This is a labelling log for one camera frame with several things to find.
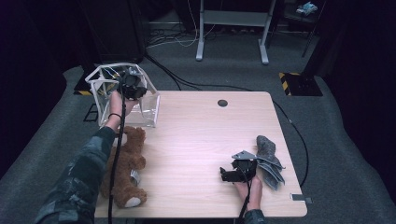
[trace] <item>black device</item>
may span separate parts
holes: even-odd
[[[225,171],[220,167],[221,179],[227,182],[248,182],[256,175],[256,160],[234,160],[234,171]]]
[[[137,100],[147,92],[146,88],[138,86],[140,81],[141,79],[138,76],[124,75],[123,77],[120,77],[118,91],[122,92],[127,99]]]

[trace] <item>brown teddy bear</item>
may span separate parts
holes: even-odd
[[[120,147],[112,190],[114,203],[120,208],[138,206],[147,200],[147,193],[137,187],[139,178],[131,178],[133,171],[142,170],[146,166],[146,159],[141,154],[146,132],[141,128],[129,126],[125,126],[123,132],[126,134],[126,143]],[[111,149],[106,174],[100,188],[105,198],[109,197],[110,176],[116,148]]]

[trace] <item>human hand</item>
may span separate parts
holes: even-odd
[[[120,93],[117,91],[113,91],[109,99],[110,99],[110,108],[109,108],[110,114],[117,114],[120,116],[116,116],[116,115],[109,116],[106,126],[116,131],[119,128],[120,117],[122,115],[122,99]],[[137,105],[138,103],[139,102],[137,100],[131,101],[125,99],[125,116],[129,115],[132,109],[134,108],[134,106]]]
[[[238,190],[239,197],[242,199],[242,202],[245,201],[246,197],[248,196],[248,184],[237,182],[233,183]],[[257,176],[254,176],[251,180],[251,187],[250,187],[250,198],[247,204],[247,211],[253,209],[261,209],[262,203],[262,182]]]
[[[125,116],[129,115],[139,102],[125,99]],[[110,95],[110,114],[122,114],[122,98],[119,92],[113,91]]]

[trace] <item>wristband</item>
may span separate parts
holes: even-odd
[[[122,117],[121,117],[119,114],[116,114],[116,113],[111,113],[111,114],[109,114],[107,118],[110,119],[110,117],[111,117],[112,115],[115,115],[115,116],[119,117],[120,119],[122,119]]]

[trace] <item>white wire structure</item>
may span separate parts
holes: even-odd
[[[99,65],[85,81],[91,86],[91,93],[98,108],[98,125],[106,124],[109,115],[109,95],[119,86],[119,77],[137,76],[139,86],[147,93],[139,99],[131,113],[125,118],[125,125],[133,127],[155,127],[161,95],[151,83],[146,72],[134,63],[112,63]]]

